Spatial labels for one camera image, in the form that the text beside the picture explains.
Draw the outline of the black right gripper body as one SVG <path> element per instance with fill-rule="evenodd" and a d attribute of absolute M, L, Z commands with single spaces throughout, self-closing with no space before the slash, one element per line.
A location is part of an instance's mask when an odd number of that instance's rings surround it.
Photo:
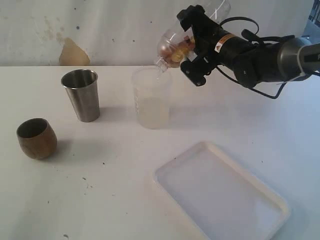
<path fill-rule="evenodd" d="M 200 15 L 192 32 L 195 40 L 193 51 L 197 57 L 192 60 L 192 67 L 199 75 L 209 75 L 218 65 L 234 69 L 237 56 L 250 51 L 250 42 L 225 29 L 222 25 L 231 21 L 250 21 L 248 17 L 229 17 L 216 23 L 205 14 Z"/>

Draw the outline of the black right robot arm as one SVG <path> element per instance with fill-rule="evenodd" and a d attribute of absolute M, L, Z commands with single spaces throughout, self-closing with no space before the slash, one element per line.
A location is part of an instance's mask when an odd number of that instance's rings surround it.
<path fill-rule="evenodd" d="M 235 82 L 248 89 L 260 83 L 303 81 L 320 74 L 320 45 L 288 35 L 259 37 L 244 29 L 238 37 L 211 20 L 201 5 L 181 10 L 177 19 L 184 31 L 192 30 L 196 58 L 180 69 L 196 86 L 217 66 L 233 71 Z"/>

